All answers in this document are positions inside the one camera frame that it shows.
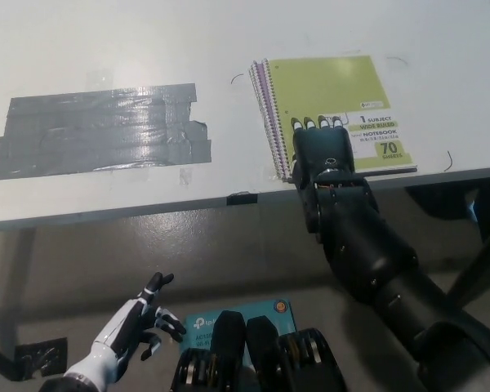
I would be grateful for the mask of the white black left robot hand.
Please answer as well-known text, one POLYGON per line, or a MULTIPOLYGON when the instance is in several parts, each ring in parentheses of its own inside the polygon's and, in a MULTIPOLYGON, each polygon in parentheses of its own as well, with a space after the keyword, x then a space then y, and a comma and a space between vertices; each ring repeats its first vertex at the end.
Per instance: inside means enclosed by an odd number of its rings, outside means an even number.
POLYGON ((115 353, 120 363, 128 361, 141 343, 148 346, 141 360, 155 354, 161 339, 150 331, 152 328, 168 333, 178 343, 183 341, 186 329, 182 322, 170 310, 154 304, 159 292, 173 279, 173 274, 155 273, 142 291, 116 312, 96 338, 115 353))

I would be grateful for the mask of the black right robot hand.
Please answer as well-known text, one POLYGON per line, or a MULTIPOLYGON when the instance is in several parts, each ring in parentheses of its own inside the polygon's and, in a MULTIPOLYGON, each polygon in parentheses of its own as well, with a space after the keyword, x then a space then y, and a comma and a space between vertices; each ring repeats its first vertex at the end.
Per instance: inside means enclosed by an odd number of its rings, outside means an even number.
POLYGON ((291 119, 294 164, 292 181, 303 191, 311 185, 325 184, 337 178, 354 177, 354 157, 348 131, 340 117, 323 115, 314 122, 305 117, 291 119))

